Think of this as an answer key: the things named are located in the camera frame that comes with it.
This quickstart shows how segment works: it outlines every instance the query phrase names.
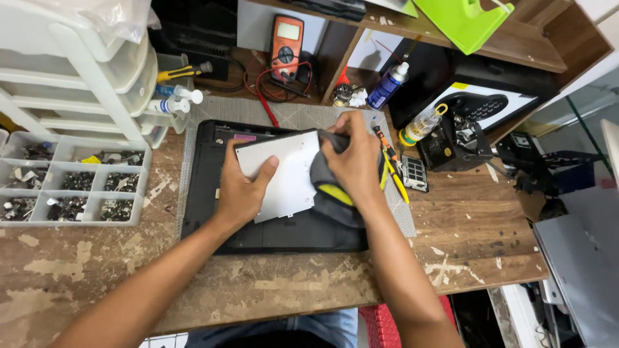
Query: gray mat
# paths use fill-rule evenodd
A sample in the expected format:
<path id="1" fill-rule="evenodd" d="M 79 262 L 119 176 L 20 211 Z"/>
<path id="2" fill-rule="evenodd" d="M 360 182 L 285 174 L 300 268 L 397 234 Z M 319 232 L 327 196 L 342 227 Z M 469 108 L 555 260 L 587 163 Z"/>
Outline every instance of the gray mat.
<path id="1" fill-rule="evenodd" d="M 308 128 L 327 128 L 335 123 L 337 117 L 349 108 L 318 107 L 302 104 L 269 104 L 273 114 L 279 122 L 281 128 L 288 129 L 308 129 Z M 391 143 L 391 136 L 387 128 L 384 113 L 381 111 L 363 110 L 365 124 L 368 132 L 370 122 L 373 120 L 381 127 L 385 137 Z M 181 223 L 185 212 L 187 194 L 189 191 L 189 178 L 191 177 L 191 165 L 194 156 L 194 146 L 196 144 L 197 126 L 202 121 L 221 120 L 240 123 L 258 124 L 270 126 L 262 104 L 257 100 L 242 98 L 225 98 L 206 96 L 200 105 L 191 107 L 191 120 L 185 130 L 185 145 L 183 153 L 183 166 L 181 169 L 181 180 L 178 194 L 178 215 L 176 219 L 176 231 L 181 233 Z M 402 200 L 393 180 L 387 180 L 385 196 L 389 208 L 396 218 L 397 224 L 405 237 L 416 236 L 413 218 L 410 215 L 408 204 Z"/>

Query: laptop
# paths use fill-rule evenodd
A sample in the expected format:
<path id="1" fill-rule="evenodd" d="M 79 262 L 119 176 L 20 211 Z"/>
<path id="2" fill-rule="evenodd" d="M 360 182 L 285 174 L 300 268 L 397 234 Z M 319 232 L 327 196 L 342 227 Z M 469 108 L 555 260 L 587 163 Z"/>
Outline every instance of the laptop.
<path id="1" fill-rule="evenodd" d="M 181 239 L 213 216 L 230 139 L 265 140 L 295 132 L 291 129 L 208 120 L 198 126 Z M 291 217 L 248 222 L 217 251 L 218 254 L 348 253 L 368 249 L 365 229 L 349 228 L 312 209 Z"/>

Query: bottle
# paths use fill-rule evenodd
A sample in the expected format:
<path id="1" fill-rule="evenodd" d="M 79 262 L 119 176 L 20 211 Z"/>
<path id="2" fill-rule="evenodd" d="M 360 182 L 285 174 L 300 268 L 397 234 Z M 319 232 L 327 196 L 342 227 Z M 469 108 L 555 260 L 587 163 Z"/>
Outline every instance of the bottle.
<path id="1" fill-rule="evenodd" d="M 378 110 L 385 105 L 387 100 L 397 91 L 400 86 L 409 79 L 409 64 L 404 62 L 394 66 L 385 72 L 372 93 L 368 96 L 368 106 Z"/>
<path id="2" fill-rule="evenodd" d="M 177 100 L 174 96 L 171 96 L 168 100 L 151 100 L 147 109 L 152 111 L 159 111 L 162 113 L 174 113 L 174 111 L 182 111 L 184 113 L 188 113 L 190 108 L 191 106 L 189 105 L 189 100 Z"/>
<path id="3" fill-rule="evenodd" d="M 404 146 L 413 146 L 419 140 L 432 132 L 432 129 L 443 119 L 447 112 L 447 104 L 440 104 L 436 108 L 423 110 L 404 129 L 398 132 L 398 139 Z"/>
<path id="4" fill-rule="evenodd" d="M 157 84 L 155 86 L 155 92 L 163 95 L 164 97 L 171 97 L 172 95 L 192 101 L 194 104 L 202 103 L 204 95 L 201 90 L 188 90 L 182 85 L 176 85 L 176 87 Z"/>

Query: orange multimeter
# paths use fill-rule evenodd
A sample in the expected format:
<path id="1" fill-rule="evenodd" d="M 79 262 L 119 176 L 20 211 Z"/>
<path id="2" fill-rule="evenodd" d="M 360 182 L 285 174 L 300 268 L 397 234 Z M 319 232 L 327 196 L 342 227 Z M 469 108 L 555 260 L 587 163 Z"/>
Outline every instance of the orange multimeter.
<path id="1" fill-rule="evenodd" d="M 273 19 L 273 39 L 271 40 L 271 76 L 284 81 L 293 81 L 297 76 L 299 55 L 303 44 L 302 20 L 289 15 L 278 14 Z"/>

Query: wooden desk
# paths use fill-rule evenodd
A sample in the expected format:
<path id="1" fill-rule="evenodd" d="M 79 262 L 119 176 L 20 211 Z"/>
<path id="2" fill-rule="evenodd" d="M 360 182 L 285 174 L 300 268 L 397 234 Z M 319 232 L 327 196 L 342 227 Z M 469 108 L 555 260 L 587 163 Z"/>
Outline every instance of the wooden desk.
<path id="1" fill-rule="evenodd" d="M 178 241 L 183 140 L 168 135 L 154 151 L 150 203 L 137 227 L 0 230 L 0 345 L 46 346 L 78 313 Z M 486 166 L 430 173 L 429 182 L 427 194 L 409 191 L 418 235 L 405 243 L 439 294 L 548 277 L 513 183 L 493 181 Z M 368 253 L 217 256 L 153 333 L 381 301 Z"/>

